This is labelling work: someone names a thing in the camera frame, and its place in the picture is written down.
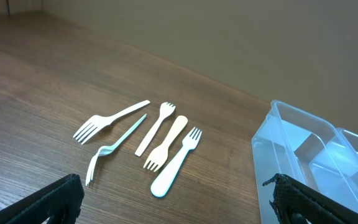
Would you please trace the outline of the white slim fork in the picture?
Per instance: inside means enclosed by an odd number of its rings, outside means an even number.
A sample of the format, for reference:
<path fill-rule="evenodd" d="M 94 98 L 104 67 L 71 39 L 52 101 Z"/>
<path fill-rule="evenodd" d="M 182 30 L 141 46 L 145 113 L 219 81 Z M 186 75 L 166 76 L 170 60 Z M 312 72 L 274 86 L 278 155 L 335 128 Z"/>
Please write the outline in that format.
<path fill-rule="evenodd" d="M 147 146 L 152 141 L 153 137 L 155 136 L 156 132 L 158 131 L 160 125 L 164 121 L 165 118 L 169 117 L 174 111 L 176 106 L 173 103 L 164 102 L 160 106 L 159 117 L 148 131 L 148 133 L 143 138 L 142 142 L 139 144 L 139 147 L 135 151 L 135 155 L 141 156 L 143 152 L 147 149 Z"/>

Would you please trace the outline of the light blue wide-handle fork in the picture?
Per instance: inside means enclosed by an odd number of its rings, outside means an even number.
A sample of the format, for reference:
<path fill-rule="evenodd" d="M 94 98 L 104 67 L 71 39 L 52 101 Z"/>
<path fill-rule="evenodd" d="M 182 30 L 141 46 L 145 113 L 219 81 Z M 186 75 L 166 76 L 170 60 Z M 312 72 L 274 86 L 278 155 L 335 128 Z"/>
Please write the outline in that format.
<path fill-rule="evenodd" d="M 190 150 L 194 150 L 201 138 L 202 130 L 194 127 L 182 140 L 182 147 L 165 166 L 164 170 L 159 173 L 157 178 L 150 186 L 150 190 L 155 197 L 164 197 L 171 187 L 178 171 Z"/>

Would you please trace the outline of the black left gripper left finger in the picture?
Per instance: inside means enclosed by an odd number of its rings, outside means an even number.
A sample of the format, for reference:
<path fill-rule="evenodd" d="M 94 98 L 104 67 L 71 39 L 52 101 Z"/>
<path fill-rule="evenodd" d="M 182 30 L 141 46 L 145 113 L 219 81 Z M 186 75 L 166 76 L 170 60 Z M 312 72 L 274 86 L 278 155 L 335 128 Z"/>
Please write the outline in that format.
<path fill-rule="evenodd" d="M 1 210 L 0 224 L 75 223 L 84 196 L 80 176 L 68 174 Z"/>

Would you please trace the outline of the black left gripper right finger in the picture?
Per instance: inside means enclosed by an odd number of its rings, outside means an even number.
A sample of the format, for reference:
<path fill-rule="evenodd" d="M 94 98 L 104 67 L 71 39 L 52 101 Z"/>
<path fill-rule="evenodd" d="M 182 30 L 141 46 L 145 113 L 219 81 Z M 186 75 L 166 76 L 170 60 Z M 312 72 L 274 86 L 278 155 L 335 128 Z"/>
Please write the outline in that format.
<path fill-rule="evenodd" d="M 262 185 L 271 183 L 275 188 L 269 204 L 279 223 L 358 224 L 358 213 L 286 174 L 276 173 Z"/>

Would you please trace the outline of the cream wide-handle fork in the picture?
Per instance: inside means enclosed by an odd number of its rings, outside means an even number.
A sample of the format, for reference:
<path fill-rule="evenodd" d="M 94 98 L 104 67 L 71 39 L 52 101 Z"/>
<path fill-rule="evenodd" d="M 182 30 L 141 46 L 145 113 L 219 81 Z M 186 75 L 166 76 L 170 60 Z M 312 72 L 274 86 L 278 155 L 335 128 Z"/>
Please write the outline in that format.
<path fill-rule="evenodd" d="M 180 115 L 176 118 L 161 145 L 153 149 L 148 158 L 146 159 L 144 168 L 156 172 L 164 165 L 168 158 L 168 150 L 170 145 L 184 129 L 187 122 L 188 118 L 186 116 Z"/>

